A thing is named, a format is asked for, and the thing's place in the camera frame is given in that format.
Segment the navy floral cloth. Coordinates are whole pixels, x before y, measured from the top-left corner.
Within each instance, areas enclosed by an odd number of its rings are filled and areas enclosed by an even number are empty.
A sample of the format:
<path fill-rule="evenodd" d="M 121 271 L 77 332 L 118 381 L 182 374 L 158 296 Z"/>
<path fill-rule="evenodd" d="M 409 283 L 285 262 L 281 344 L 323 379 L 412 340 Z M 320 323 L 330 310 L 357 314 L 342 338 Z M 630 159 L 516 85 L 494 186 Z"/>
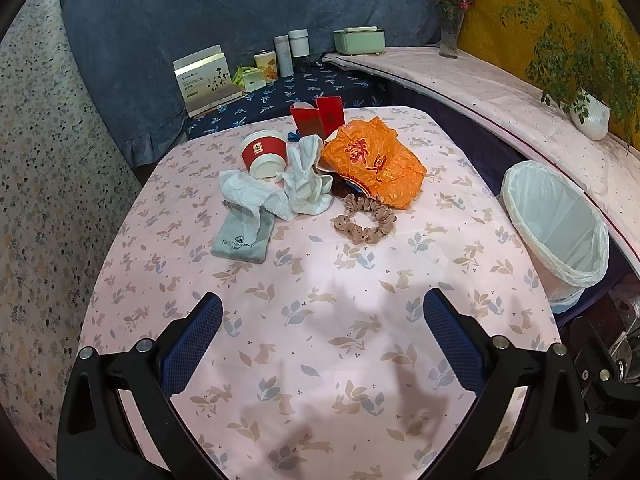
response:
<path fill-rule="evenodd" d="M 392 94 L 381 78 L 331 64 L 314 63 L 301 73 L 279 78 L 242 99 L 213 108 L 186 121 L 186 138 L 193 140 L 233 127 L 278 118 L 290 112 L 294 102 L 316 104 L 319 96 L 340 96 L 345 108 L 389 106 Z"/>

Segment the pink dotted shelf cloth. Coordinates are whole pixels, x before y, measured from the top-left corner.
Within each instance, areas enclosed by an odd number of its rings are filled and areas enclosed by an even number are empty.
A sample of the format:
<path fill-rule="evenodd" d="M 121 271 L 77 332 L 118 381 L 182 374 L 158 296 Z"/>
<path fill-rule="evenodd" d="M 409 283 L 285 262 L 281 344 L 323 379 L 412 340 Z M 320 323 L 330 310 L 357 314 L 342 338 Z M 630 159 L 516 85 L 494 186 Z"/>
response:
<path fill-rule="evenodd" d="M 389 47 L 381 54 L 328 53 L 322 62 L 360 70 L 451 107 L 529 159 L 544 162 L 582 189 L 610 235 L 639 269 L 639 152 L 616 136 L 588 139 L 541 91 L 466 52 L 444 58 L 436 47 Z"/>

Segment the beige polka dot scrunchie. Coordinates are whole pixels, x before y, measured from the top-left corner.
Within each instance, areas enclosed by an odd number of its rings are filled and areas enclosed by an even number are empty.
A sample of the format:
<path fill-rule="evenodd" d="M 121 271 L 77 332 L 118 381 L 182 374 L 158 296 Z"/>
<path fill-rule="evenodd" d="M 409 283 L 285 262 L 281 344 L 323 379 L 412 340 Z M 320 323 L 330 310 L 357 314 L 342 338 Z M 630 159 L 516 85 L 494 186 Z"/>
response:
<path fill-rule="evenodd" d="M 354 245 L 378 244 L 395 229 L 397 216 L 393 209 L 373 198 L 348 194 L 344 212 L 332 219 L 334 230 Z"/>

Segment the green yellow snack packet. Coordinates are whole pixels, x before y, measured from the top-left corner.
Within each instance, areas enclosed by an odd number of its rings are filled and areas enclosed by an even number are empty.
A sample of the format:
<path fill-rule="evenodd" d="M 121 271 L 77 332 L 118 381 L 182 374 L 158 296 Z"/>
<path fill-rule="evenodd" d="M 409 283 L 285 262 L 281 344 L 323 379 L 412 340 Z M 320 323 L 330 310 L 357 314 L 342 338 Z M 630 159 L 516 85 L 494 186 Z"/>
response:
<path fill-rule="evenodd" d="M 245 93 L 257 91 L 267 85 L 262 70 L 252 66 L 239 66 L 232 77 L 232 82 Z"/>

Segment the glass vase pink flowers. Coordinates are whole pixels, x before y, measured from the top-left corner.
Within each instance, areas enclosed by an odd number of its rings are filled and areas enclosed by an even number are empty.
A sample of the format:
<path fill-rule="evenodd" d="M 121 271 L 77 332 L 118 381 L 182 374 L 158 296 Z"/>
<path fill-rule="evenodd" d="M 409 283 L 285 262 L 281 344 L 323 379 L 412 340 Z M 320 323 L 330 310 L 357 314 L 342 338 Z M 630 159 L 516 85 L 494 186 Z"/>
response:
<path fill-rule="evenodd" d="M 474 0 L 433 0 L 440 16 L 439 54 L 444 58 L 458 57 L 458 38 L 465 12 Z"/>

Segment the dark red velvet scrunchie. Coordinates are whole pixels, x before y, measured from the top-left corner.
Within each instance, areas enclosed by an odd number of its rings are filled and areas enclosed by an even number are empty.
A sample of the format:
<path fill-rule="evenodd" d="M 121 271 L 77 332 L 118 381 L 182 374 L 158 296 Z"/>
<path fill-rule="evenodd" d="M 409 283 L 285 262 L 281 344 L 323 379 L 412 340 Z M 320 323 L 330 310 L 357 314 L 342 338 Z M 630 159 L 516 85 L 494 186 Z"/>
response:
<path fill-rule="evenodd" d="M 346 179 L 339 174 L 332 174 L 333 182 L 331 186 L 331 194 L 338 198 L 345 198 L 348 194 L 354 194 L 356 197 L 369 197 L 368 190 L 360 183 Z"/>

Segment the white cylindrical jar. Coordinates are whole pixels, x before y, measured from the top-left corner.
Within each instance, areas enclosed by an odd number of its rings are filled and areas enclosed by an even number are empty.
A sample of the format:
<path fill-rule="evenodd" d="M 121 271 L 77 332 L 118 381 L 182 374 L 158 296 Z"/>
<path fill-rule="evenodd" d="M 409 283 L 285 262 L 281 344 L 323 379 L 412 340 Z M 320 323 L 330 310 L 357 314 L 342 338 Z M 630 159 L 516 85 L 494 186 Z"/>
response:
<path fill-rule="evenodd" d="M 306 58 L 310 55 L 309 36 L 306 28 L 290 30 L 288 41 L 293 58 Z"/>

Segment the blue velvet backdrop cloth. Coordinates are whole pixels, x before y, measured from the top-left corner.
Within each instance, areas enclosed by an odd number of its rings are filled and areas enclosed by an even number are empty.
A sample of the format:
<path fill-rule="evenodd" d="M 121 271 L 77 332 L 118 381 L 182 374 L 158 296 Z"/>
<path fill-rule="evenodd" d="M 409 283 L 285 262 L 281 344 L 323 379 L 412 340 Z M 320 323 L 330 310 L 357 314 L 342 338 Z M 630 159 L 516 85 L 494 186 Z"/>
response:
<path fill-rule="evenodd" d="M 428 0 L 62 0 L 62 10 L 91 99 L 134 168 L 160 160 L 178 138 L 179 58 L 219 46 L 230 66 L 250 64 L 294 29 L 308 32 L 313 55 L 346 26 L 378 26 L 391 46 L 439 36 Z"/>

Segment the white lined trash bin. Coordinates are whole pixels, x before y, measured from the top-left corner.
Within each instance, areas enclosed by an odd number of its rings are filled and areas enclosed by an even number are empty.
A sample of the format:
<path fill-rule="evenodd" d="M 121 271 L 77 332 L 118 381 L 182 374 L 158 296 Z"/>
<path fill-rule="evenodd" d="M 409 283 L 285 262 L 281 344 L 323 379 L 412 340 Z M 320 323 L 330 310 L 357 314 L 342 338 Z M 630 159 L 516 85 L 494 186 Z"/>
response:
<path fill-rule="evenodd" d="M 533 160 L 506 170 L 500 200 L 532 258 L 552 312 L 575 307 L 608 270 L 610 236 L 600 211 L 564 174 Z"/>

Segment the pink bunny print tablecloth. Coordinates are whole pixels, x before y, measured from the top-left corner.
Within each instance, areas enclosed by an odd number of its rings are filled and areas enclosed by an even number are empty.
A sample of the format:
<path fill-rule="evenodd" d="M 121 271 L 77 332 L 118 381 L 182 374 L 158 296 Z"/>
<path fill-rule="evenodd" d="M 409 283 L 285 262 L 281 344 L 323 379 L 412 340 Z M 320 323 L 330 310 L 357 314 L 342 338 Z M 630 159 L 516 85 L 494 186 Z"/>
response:
<path fill-rule="evenodd" d="M 526 249 L 465 154 L 426 113 L 380 118 L 425 166 L 392 234 L 357 246 L 323 214 L 274 227 L 263 263 L 210 251 L 226 218 L 221 171 L 242 166 L 247 127 L 174 148 L 156 167 L 100 272 L 80 342 L 130 349 L 206 292 L 224 320 L 174 404 L 233 479 L 414 479 L 474 396 L 428 330 L 422 299 L 441 289 L 490 334 L 520 348 L 559 340 Z"/>

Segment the mint green tissue box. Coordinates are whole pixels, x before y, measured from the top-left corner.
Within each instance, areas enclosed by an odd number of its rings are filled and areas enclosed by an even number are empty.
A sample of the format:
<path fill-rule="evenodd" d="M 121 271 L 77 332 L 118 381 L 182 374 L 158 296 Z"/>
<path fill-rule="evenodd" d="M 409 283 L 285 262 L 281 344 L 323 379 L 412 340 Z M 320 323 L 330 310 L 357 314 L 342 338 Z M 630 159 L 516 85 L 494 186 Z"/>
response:
<path fill-rule="evenodd" d="M 344 27 L 334 30 L 334 46 L 344 55 L 380 54 L 385 51 L 385 32 L 376 26 Z"/>

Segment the red card envelope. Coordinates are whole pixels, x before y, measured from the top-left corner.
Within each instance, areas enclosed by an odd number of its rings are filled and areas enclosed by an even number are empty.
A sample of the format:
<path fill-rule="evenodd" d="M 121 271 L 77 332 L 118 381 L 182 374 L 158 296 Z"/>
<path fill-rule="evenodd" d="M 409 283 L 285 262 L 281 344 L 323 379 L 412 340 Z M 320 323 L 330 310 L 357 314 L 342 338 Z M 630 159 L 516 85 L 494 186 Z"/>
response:
<path fill-rule="evenodd" d="M 345 123 L 343 100 L 340 96 L 318 96 L 316 104 L 296 102 L 290 113 L 300 136 L 320 136 L 326 140 Z"/>

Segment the green plant white pot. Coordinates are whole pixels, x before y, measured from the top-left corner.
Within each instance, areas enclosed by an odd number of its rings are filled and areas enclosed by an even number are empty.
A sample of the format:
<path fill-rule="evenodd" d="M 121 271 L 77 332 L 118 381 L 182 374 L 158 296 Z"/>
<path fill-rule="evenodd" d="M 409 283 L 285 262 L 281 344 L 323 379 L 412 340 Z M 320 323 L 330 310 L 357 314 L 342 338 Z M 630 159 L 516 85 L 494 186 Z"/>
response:
<path fill-rule="evenodd" d="M 500 22 L 538 34 L 525 75 L 541 102 L 576 113 L 583 126 L 593 98 L 608 107 L 626 144 L 639 140 L 639 58 L 602 0 L 521 0 L 501 9 Z"/>

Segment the white booklet display box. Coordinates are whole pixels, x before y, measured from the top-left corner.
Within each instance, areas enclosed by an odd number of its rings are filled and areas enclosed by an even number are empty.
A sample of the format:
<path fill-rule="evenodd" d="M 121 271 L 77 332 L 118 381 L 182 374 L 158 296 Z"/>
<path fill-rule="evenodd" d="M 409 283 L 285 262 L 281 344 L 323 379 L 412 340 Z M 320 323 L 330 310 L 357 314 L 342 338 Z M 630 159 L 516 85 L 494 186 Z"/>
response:
<path fill-rule="evenodd" d="M 179 58 L 172 66 L 190 118 L 244 96 L 243 90 L 232 82 L 219 44 Z"/>

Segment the red white paper cup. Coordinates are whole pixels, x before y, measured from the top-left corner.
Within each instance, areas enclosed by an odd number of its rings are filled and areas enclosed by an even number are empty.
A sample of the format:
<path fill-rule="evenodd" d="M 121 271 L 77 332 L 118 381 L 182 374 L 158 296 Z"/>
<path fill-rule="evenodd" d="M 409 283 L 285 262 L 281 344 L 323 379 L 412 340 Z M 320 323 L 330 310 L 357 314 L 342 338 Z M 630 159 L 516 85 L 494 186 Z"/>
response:
<path fill-rule="evenodd" d="M 277 177 L 286 167 L 288 138 L 273 129 L 250 133 L 240 144 L 240 155 L 251 177 L 269 179 Z"/>

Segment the tall white bottle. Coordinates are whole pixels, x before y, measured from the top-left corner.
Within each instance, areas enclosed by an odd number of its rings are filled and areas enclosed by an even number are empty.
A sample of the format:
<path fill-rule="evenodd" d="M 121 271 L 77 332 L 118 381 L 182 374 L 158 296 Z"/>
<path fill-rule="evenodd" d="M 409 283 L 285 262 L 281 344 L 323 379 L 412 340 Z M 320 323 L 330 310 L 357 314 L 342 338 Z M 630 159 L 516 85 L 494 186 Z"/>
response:
<path fill-rule="evenodd" d="M 291 77 L 294 74 L 293 58 L 288 35 L 275 36 L 273 38 L 274 52 L 277 55 L 278 69 L 282 78 Z"/>

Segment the grey drawstring pouch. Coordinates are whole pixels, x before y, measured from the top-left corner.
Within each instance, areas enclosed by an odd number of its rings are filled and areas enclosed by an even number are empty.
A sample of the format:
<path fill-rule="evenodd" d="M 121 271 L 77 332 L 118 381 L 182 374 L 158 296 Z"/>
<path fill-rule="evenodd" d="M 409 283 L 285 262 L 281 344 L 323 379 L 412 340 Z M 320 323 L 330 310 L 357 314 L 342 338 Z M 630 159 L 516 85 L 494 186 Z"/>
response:
<path fill-rule="evenodd" d="M 253 243 L 244 233 L 243 209 L 231 206 L 218 231 L 212 250 L 213 256 L 235 261 L 262 264 L 266 260 L 267 248 L 276 217 L 264 208 L 260 210 L 258 230 Z"/>

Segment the orange plastic bag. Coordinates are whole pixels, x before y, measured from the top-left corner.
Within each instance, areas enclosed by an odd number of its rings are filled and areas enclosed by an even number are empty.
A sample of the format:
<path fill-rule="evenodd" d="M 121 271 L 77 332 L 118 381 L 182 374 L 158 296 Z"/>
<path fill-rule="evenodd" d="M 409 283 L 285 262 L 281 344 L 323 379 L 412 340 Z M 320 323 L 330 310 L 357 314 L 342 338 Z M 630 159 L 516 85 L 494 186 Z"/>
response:
<path fill-rule="evenodd" d="M 383 205 L 407 209 L 426 168 L 381 118 L 342 125 L 322 146 L 319 162 Z"/>

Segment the white tissue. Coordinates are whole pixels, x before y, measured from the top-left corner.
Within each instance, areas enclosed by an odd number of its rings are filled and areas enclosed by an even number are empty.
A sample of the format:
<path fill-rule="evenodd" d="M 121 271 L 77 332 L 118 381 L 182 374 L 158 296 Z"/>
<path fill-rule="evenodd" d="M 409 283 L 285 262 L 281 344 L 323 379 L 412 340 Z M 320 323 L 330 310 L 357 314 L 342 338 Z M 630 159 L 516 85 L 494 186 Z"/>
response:
<path fill-rule="evenodd" d="M 224 200 L 239 209 L 245 224 L 258 223 L 262 209 L 285 221 L 294 218 L 288 196 L 280 186 L 237 169 L 221 171 L 219 186 Z"/>

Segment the orange floral tin can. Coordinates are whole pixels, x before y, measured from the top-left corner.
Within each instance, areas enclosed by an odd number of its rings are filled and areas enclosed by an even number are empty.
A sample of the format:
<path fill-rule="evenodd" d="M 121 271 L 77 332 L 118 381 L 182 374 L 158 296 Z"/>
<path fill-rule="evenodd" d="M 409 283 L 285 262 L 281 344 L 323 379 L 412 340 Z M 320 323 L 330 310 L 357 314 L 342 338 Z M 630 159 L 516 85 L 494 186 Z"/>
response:
<path fill-rule="evenodd" d="M 254 55 L 254 61 L 267 82 L 278 80 L 277 55 L 273 50 L 262 50 Z"/>

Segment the white cloth glove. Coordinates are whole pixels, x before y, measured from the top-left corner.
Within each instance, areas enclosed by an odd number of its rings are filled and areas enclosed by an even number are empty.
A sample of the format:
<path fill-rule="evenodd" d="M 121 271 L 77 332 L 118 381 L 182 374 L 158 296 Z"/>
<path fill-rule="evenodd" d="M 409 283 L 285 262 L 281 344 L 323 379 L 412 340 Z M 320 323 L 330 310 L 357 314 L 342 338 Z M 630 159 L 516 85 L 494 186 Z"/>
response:
<path fill-rule="evenodd" d="M 283 181 L 284 192 L 294 214 L 316 216 L 332 204 L 333 177 L 316 171 L 322 145 L 320 136 L 314 134 L 303 136 L 286 148 L 288 166 L 280 172 L 279 178 Z"/>

